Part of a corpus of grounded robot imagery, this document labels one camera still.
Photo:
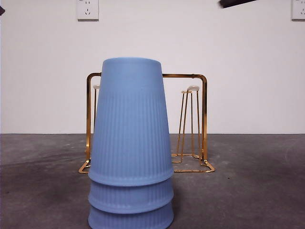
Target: ribbed plastic cup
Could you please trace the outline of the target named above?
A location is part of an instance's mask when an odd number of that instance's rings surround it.
[[[113,214],[91,207],[88,219],[94,229],[165,229],[172,221],[171,203],[139,214]]]
[[[89,202],[95,208],[111,213],[141,213],[168,204],[173,198],[171,178],[157,184],[118,187],[91,183]]]
[[[93,137],[91,180],[142,186],[173,174],[161,64],[105,60]]]

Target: white cap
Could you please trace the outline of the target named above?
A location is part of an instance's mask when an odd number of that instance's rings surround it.
[[[200,87],[192,85],[187,88],[188,91],[199,91]]]
[[[94,89],[99,89],[100,86],[99,86],[98,84],[96,84],[96,85],[93,85],[93,88],[94,88]]]

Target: blue cup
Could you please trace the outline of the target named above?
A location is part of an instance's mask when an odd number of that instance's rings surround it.
[[[121,57],[103,62],[89,177],[144,186],[173,174],[161,64]]]
[[[88,219],[93,229],[165,229],[172,221],[171,203],[139,214],[113,214],[91,207]]]
[[[134,187],[118,187],[92,182],[89,202],[95,208],[111,213],[141,213],[168,204],[173,198],[172,180]]]

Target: stacked cups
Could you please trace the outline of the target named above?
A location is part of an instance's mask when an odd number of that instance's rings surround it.
[[[158,61],[104,61],[91,159],[93,229],[170,225],[173,167]]]

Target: white wall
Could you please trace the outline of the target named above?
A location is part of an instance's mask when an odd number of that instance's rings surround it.
[[[305,22],[289,0],[100,0],[99,22],[77,22],[74,0],[1,3],[3,133],[84,133],[85,78],[117,56],[204,74],[209,133],[305,133]],[[189,84],[165,80],[172,133]]]

